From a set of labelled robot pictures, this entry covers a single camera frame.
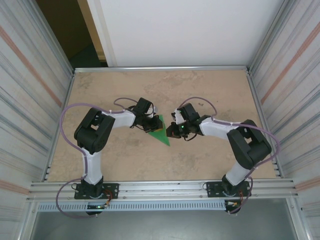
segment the white wall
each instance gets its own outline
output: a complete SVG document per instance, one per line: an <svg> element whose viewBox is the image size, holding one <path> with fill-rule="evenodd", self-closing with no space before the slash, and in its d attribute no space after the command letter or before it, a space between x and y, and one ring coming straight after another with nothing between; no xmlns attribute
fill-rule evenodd
<svg viewBox="0 0 320 240"><path fill-rule="evenodd" d="M247 65L283 0L88 0L111 67Z"/></svg>

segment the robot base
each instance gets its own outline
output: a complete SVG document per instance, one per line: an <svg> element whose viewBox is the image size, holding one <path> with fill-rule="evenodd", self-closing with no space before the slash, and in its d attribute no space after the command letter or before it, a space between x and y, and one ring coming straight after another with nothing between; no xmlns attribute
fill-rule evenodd
<svg viewBox="0 0 320 240"><path fill-rule="evenodd" d="M223 197L235 197L240 198L240 192L245 198L249 194L250 185L248 181L243 181L236 186L231 192L226 192L223 186L223 181L208 181L206 185L206 193L208 198L223 198Z"/></svg>
<svg viewBox="0 0 320 240"><path fill-rule="evenodd" d="M109 191L112 193L111 198L117 199L119 193L119 184L103 183L103 181L104 179L102 178L95 185L84 180L82 180L81 183L77 183L75 187L74 199L109 199Z"/></svg>

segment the green triangle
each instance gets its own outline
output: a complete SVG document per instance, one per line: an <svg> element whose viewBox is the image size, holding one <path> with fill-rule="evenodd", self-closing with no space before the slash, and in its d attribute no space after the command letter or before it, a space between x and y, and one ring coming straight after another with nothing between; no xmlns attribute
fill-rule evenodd
<svg viewBox="0 0 320 240"><path fill-rule="evenodd" d="M163 129L160 131L151 131L151 132L148 132L148 134L158 139L160 142L170 146L169 138L167 137L167 133L166 133L166 125L165 125L164 117L162 115L159 115L159 119L162 121Z"/></svg>

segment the cable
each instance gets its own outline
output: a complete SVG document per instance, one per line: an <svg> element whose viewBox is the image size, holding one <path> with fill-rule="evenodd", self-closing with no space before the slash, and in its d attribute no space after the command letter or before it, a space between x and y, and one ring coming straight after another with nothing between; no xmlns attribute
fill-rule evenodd
<svg viewBox="0 0 320 240"><path fill-rule="evenodd" d="M68 184L72 183L72 182L76 182L76 181L81 181L83 179L86 178L86 176L88 175L88 159L87 159L87 154L85 151L83 151L80 147L78 147L77 145L73 144L66 136L65 132L64 132L64 129L62 127L62 123L63 123L63 120L65 118L65 114L67 112L67 110L69 110L70 108L73 108L73 107L77 107L77 106L86 106L86 107L91 107L91 108L95 108L95 109L98 109L102 112L105 112L105 113L110 113L110 111L107 111L107 110L104 110L102 109L101 107L98 107L96 105L93 105L93 104L90 104L90 103L74 103L74 104L71 104L69 106L67 106L61 113L61 116L60 116L60 119L59 119L59 129L60 129L60 132L61 132L61 135L63 137L63 139L69 144L71 145L73 148L77 149L78 151L80 151L82 154L83 154L83 158L84 158L84 175L80 178L76 178L76 179L73 179L73 180L70 180L68 182L66 182L65 184L63 184L60 189L58 190L56 196L55 196L55 205L56 205L56 208L60 211L60 213L62 213L63 215L67 216L67 217L70 217L70 218L73 218L73 219L87 219L87 218L92 218L94 217L95 215L90 215L90 216L79 216L79 215L74 215L74 214L69 214L69 213L66 213L64 212L60 206L59 206L59 203L58 203L58 199L59 199L59 194L61 193L62 189L67 186ZM124 113L125 112L125 109L123 108L123 110L121 111L112 111L113 114L121 114L121 113Z"/></svg>
<svg viewBox="0 0 320 240"><path fill-rule="evenodd" d="M119 103L117 103L117 101L119 100L130 100L132 102L135 102L136 104L138 103L136 100L132 99L132 98L129 98L129 97L119 97L117 98L116 100L113 101L113 104L116 105L116 106L119 106L121 107L122 109L125 109L125 107Z"/></svg>
<svg viewBox="0 0 320 240"><path fill-rule="evenodd" d="M207 99L205 99L205 98L203 98L203 97L201 97L201 96L192 96L192 97L187 98L186 100L184 100L184 101L180 104L180 106L179 106L178 108L181 108L181 107L183 106L183 104L185 104L186 102L188 102L188 101L191 100L191 99L200 99L200 100L203 100L203 101L207 102L208 104L210 104L210 106L211 106L211 107L213 108L213 110L214 110L214 114L211 115L211 118L213 118L214 116L216 116L216 115L218 114L218 111L217 111L216 107L215 107L209 100L207 100Z"/></svg>
<svg viewBox="0 0 320 240"><path fill-rule="evenodd" d="M137 129L140 129L140 130L143 130L143 131L144 131L143 128L141 128L141 127L139 127L139 126L137 126L137 125L132 125L130 128L133 129L134 127L136 127Z"/></svg>
<svg viewBox="0 0 320 240"><path fill-rule="evenodd" d="M192 139L195 139L195 137L197 136L198 134L194 134L194 136L190 139L187 140L187 138L185 136L183 136L183 139L186 141L186 142L189 142L191 141Z"/></svg>
<svg viewBox="0 0 320 240"><path fill-rule="evenodd" d="M244 200L244 194L242 193L242 191L239 191L239 195L240 195L240 202L242 203L242 201Z"/></svg>
<svg viewBox="0 0 320 240"><path fill-rule="evenodd" d="M76 183L72 183L72 184L71 184L71 188L72 188L73 190L77 190L77 184L76 184Z"/></svg>
<svg viewBox="0 0 320 240"><path fill-rule="evenodd" d="M280 142L279 140L277 139L277 137L275 135L273 135L271 132L267 131L267 130L264 130L263 128L261 127L258 127L258 126L253 126L253 125L249 125L249 124L243 124L243 123L232 123L232 122L225 122L225 121L218 121L218 120L215 120L213 119L212 120L214 123L216 124L221 124L221 125L225 125L225 126L236 126L236 127L244 127L244 128L250 128L250 129L255 129L255 130L258 130L258 131L261 131L267 135L269 135L271 138L273 138L273 140L275 141L276 143L276 150L274 152L273 155L271 155L270 157L268 157L267 159L257 163L252 169L251 171L245 176L245 178L248 178L252 173L253 171L259 167L260 165L274 159L279 153L280 153L280 150L281 150L281 146L280 146Z"/></svg>
<svg viewBox="0 0 320 240"><path fill-rule="evenodd" d="M110 203L110 201L111 201L111 199L113 198L112 192L111 192L109 189L105 189L105 190L104 190L104 193L105 193L106 196L108 196L108 194L109 194L109 196L110 196L110 197L108 198L108 200L106 201L106 203L105 203L105 206L108 206L109 203Z"/></svg>
<svg viewBox="0 0 320 240"><path fill-rule="evenodd" d="M279 154L279 152L280 152L280 150L281 150L281 146L280 146L279 140L277 139L277 137L276 137L275 135L273 135L271 132L269 132L269 131L267 131L267 130L264 130L264 129L261 128L261 127L253 126L253 125L249 125L249 124L243 124L243 123L232 123L232 122L218 121L218 120L215 120L214 118L212 119L212 121L213 121L214 123L221 124L221 125L225 125L225 126L236 126L236 127L243 127L243 128L251 128L251 129L255 129L255 130L261 131L261 132L269 135L271 138L273 138L273 140L274 140L275 143L276 143L276 150L275 150L274 154L271 155L270 157L268 157L267 159L265 159L265 160L257 163L257 164L249 171L249 173L244 177L244 179L250 179L250 180L251 180L250 190L249 190L249 193L248 193L248 195L246 196L245 200L241 203L241 205L240 205L239 207L237 207L235 210L232 210L232 211L229 212L230 214L232 214L232 213L236 212L238 209L240 209L241 207L243 207L243 206L246 204L249 196L251 195L251 191L252 191L252 188L253 188L253 185L254 185L254 180L253 180L253 178L252 178L250 175L253 173L253 171L254 171L257 167L259 167L260 165L262 165L262 164L264 164L264 163L266 163L266 162L274 159L274 158Z"/></svg>
<svg viewBox="0 0 320 240"><path fill-rule="evenodd" d="M254 180L251 176L248 176L248 179L251 180L251 186L250 186L250 190L248 192L248 195L246 196L245 200L243 200L243 202L240 204L240 206L238 206L236 209L232 210L232 211L228 211L229 214L233 214L234 212L238 211L240 208L242 208L246 202L248 201L250 195L251 195L251 192L252 192L252 188L254 186Z"/></svg>

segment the metal rail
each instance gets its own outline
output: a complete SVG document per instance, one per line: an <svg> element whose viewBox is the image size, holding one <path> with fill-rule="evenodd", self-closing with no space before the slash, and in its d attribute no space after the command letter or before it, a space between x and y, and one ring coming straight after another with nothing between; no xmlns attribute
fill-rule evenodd
<svg viewBox="0 0 320 240"><path fill-rule="evenodd" d="M221 180L187 180L187 181L123 181L119 183L118 199L113 201L168 201L168 200L228 200L234 197L208 198L204 183ZM54 202L57 192L64 182L38 182L30 188L27 202ZM75 190L71 184L64 187L59 202L87 202L74 199ZM252 199L276 199L298 197L294 182L288 178L255 179L253 181Z"/></svg>
<svg viewBox="0 0 320 240"><path fill-rule="evenodd" d="M246 70L245 65L213 66L132 66L132 67L87 67L76 68L74 73L140 72L140 71L200 71L200 70Z"/></svg>

